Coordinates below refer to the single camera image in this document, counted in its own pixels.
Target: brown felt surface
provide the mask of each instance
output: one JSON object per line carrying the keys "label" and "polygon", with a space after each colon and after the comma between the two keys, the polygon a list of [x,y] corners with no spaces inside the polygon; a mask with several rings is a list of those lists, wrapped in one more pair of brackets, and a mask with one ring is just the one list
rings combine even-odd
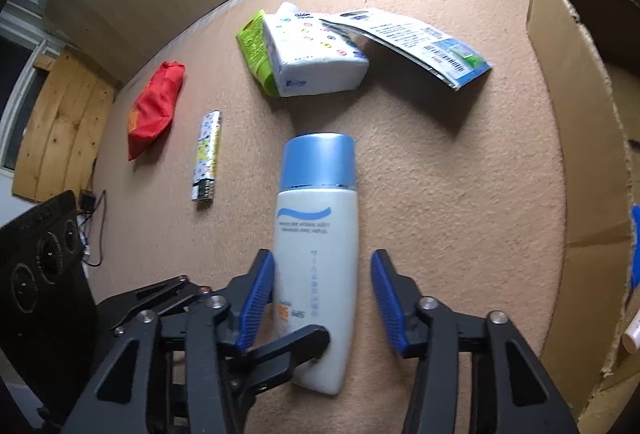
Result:
{"label": "brown felt surface", "polygon": [[[369,43],[355,92],[268,100],[235,40],[255,11],[242,0],[161,52],[118,96],[100,146],[95,189],[108,192],[97,300],[187,273],[226,285],[271,247],[280,154],[297,134],[356,139],[360,277],[352,357],[339,396],[292,385],[258,398],[248,433],[400,432],[412,363],[386,344],[369,256],[386,248],[401,273],[456,311],[506,311],[539,353],[554,307],[564,236],[564,179],[549,96],[526,35],[529,0],[289,0],[309,11],[375,6],[421,18],[476,48],[489,75],[455,93],[427,71]],[[186,65],[175,123],[127,162],[127,111],[163,59]],[[222,146],[211,208],[190,200],[204,112],[221,109]],[[92,260],[97,260],[97,229]],[[468,413],[468,365],[463,367]],[[458,431],[466,429],[461,419]]]}

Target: screw head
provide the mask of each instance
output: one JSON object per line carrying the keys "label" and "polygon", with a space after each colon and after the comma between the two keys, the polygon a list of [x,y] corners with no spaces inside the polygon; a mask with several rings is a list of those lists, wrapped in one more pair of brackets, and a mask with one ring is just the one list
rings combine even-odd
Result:
{"label": "screw head", "polygon": [[438,299],[436,299],[436,297],[422,297],[419,304],[422,309],[429,310],[436,309],[440,302],[438,302]]}
{"label": "screw head", "polygon": [[212,295],[205,300],[207,306],[213,309],[220,309],[226,304],[226,299],[222,295]]}
{"label": "screw head", "polygon": [[138,313],[136,318],[140,322],[149,324],[149,322],[152,322],[153,320],[155,320],[157,316],[158,315],[156,315],[155,311],[152,311],[151,309],[145,309],[145,310],[142,310],[140,313]]}
{"label": "screw head", "polygon": [[489,320],[494,324],[506,324],[509,322],[509,317],[504,311],[496,310],[489,313]]}

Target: blue gripper pad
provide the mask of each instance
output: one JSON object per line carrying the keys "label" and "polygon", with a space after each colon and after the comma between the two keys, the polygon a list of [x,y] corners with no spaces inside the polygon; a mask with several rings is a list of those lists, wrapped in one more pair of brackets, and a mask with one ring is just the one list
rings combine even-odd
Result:
{"label": "blue gripper pad", "polygon": [[376,294],[380,315],[385,323],[386,337],[400,356],[404,356],[409,341],[404,328],[404,313],[394,288],[398,277],[385,250],[376,250],[371,256],[371,283]]}
{"label": "blue gripper pad", "polygon": [[274,263],[271,252],[267,251],[261,263],[257,267],[252,266],[251,271],[256,268],[257,275],[248,291],[238,320],[239,335],[236,348],[241,351],[247,350],[254,344],[262,321],[262,312],[273,289]]}

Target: red pouch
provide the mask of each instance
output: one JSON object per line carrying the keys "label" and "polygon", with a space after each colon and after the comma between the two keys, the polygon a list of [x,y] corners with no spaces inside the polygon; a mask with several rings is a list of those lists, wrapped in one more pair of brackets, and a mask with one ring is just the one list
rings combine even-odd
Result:
{"label": "red pouch", "polygon": [[183,64],[163,62],[133,103],[127,119],[129,161],[140,156],[171,123],[183,77]]}

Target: lighter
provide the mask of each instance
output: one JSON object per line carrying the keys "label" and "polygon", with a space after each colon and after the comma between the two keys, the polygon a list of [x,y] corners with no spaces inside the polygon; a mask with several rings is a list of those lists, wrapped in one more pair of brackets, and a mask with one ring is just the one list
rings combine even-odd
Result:
{"label": "lighter", "polygon": [[209,112],[202,117],[196,164],[193,167],[192,201],[211,201],[213,199],[221,124],[222,113],[219,110]]}

